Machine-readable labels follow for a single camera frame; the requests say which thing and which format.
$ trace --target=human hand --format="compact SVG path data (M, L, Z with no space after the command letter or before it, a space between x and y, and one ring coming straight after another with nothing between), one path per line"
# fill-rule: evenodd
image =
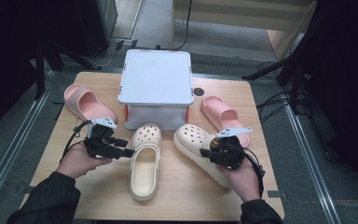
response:
M92 158L83 143L72 146L62 158L56 172L68 175L76 179L85 175L89 170L95 170L97 166L112 162L109 158Z
M244 203L260 199L257 175L247 158L243 159L237 170L231 170L222 165L216 165L216 168L228 177L232 188Z

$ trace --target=pink slide sandal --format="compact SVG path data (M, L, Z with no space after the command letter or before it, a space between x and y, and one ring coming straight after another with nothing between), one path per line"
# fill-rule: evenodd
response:
M237 111L217 96L205 97L201 110L218 132L222 132L225 128L243 128ZM249 146L248 134L238 134L237 137L243 147Z
M82 120L110 118L117 121L115 114L97 99L94 92L81 84L69 86L63 100L69 110Z

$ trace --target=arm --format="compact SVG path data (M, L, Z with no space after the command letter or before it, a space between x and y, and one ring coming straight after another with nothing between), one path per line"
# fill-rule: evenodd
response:
M217 165L217 169L228 177L234 191L241 197L242 223L282 223L280 216L264 200L261 200L255 170L248 159L243 159L237 170Z
M33 189L22 208L12 214L7 223L72 223L80 198L75 179L111 161L91 158L83 144L74 145L56 172Z

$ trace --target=white lid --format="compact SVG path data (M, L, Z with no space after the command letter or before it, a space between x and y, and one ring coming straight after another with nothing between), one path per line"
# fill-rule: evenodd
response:
M127 51L118 100L124 105L191 105L190 54L182 51Z

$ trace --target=black sleeve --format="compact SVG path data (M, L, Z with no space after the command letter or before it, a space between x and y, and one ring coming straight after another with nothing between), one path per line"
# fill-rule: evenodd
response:
M57 172L38 184L7 223L72 223L80 198L72 177Z
M244 224L283 223L281 217L264 200L252 200L241 205L241 222Z

